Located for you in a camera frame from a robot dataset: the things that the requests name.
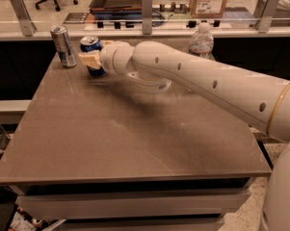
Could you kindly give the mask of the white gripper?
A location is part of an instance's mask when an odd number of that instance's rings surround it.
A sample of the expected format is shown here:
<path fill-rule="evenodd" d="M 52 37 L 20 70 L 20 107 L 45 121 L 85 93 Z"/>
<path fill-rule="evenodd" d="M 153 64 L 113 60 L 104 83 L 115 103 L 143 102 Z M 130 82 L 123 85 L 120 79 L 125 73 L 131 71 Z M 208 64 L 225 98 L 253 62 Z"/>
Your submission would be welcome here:
<path fill-rule="evenodd" d="M 124 42 L 119 40 L 102 40 L 103 46 L 100 53 L 92 51 L 88 53 L 79 53 L 78 57 L 80 61 L 94 69 L 100 69 L 101 65 L 103 69 L 108 73 L 115 73 L 114 57 L 116 52 L 124 45 Z"/>

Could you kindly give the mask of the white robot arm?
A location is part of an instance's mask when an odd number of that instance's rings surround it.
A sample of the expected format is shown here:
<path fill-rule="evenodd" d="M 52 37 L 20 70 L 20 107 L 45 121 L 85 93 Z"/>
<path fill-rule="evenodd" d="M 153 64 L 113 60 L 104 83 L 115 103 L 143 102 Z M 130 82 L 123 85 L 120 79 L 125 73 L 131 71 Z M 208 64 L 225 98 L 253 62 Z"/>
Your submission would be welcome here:
<path fill-rule="evenodd" d="M 190 55 L 163 43 L 106 41 L 83 64 L 122 74 L 145 90 L 175 82 L 286 144 L 270 176 L 259 231 L 290 231 L 290 81 Z"/>

